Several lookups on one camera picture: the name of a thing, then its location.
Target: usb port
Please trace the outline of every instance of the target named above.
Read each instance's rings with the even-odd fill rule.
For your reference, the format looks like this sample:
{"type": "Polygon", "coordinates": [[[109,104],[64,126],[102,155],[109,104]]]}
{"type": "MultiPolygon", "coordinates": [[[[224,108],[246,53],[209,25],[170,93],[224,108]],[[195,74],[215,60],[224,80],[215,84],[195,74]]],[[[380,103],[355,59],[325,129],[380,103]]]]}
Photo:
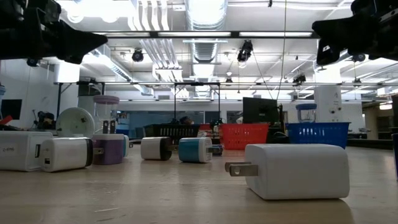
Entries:
{"type": "Polygon", "coordinates": [[[38,158],[40,156],[40,145],[36,145],[36,150],[35,150],[35,158],[38,158]]]}

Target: wooden surface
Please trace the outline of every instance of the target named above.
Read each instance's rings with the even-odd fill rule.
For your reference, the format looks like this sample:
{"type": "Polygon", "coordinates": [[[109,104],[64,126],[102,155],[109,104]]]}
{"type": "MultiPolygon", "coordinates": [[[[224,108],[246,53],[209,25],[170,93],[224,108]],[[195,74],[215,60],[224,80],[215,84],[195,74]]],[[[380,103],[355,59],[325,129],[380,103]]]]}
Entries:
{"type": "Polygon", "coordinates": [[[58,173],[0,172],[0,223],[398,223],[392,151],[348,148],[351,192],[343,200],[267,202],[230,177],[227,152],[210,164],[143,161],[58,173]]]}

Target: computer monitor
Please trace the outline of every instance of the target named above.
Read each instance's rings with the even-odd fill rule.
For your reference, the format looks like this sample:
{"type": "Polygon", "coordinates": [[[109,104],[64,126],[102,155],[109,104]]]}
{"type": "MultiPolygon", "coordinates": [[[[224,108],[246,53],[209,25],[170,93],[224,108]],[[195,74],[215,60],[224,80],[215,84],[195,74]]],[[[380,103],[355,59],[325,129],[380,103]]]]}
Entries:
{"type": "Polygon", "coordinates": [[[261,98],[243,98],[243,123],[273,123],[279,121],[278,102],[261,98]]]}
{"type": "Polygon", "coordinates": [[[21,108],[22,100],[2,100],[1,115],[3,118],[11,115],[12,119],[19,120],[21,108]]]}

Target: cable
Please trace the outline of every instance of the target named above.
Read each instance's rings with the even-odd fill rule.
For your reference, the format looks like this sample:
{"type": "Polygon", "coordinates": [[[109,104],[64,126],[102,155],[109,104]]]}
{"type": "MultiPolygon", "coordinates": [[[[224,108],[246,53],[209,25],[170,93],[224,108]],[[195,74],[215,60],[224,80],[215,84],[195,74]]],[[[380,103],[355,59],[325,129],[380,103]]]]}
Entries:
{"type": "Polygon", "coordinates": [[[268,93],[269,93],[269,95],[271,96],[271,99],[273,100],[274,98],[272,97],[271,91],[269,91],[269,88],[268,88],[268,86],[267,86],[267,82],[266,82],[266,80],[264,79],[264,76],[262,76],[262,73],[261,73],[261,69],[260,69],[259,63],[257,62],[256,54],[254,53],[254,49],[253,49],[253,51],[252,51],[252,52],[253,52],[253,56],[254,56],[254,59],[255,59],[255,61],[256,61],[256,64],[257,64],[257,68],[258,68],[258,70],[259,70],[259,73],[260,73],[260,75],[261,75],[262,81],[264,82],[264,84],[266,84],[266,88],[267,88],[267,90],[268,90],[268,93]]]}
{"type": "Polygon", "coordinates": [[[276,100],[279,98],[280,87],[282,86],[282,80],[284,78],[284,64],[285,64],[285,47],[286,47],[286,22],[287,22],[287,0],[285,0],[285,25],[284,25],[284,48],[282,51],[282,71],[280,72],[280,82],[278,95],[276,96],[276,100]]]}

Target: laundry basket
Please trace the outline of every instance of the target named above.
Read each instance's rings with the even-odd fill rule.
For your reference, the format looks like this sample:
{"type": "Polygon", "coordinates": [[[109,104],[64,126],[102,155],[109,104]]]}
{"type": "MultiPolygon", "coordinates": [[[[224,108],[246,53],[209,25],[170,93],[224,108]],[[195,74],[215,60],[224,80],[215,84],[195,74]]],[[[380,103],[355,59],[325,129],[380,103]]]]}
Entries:
{"type": "Polygon", "coordinates": [[[196,138],[199,124],[151,124],[144,127],[145,137],[169,137],[173,145],[178,145],[181,138],[196,138]]]}
{"type": "Polygon", "coordinates": [[[268,124],[222,124],[220,142],[225,150],[244,150],[248,144],[265,144],[268,124]]]}
{"type": "Polygon", "coordinates": [[[330,144],[345,149],[349,122],[288,124],[292,144],[330,144]]]}

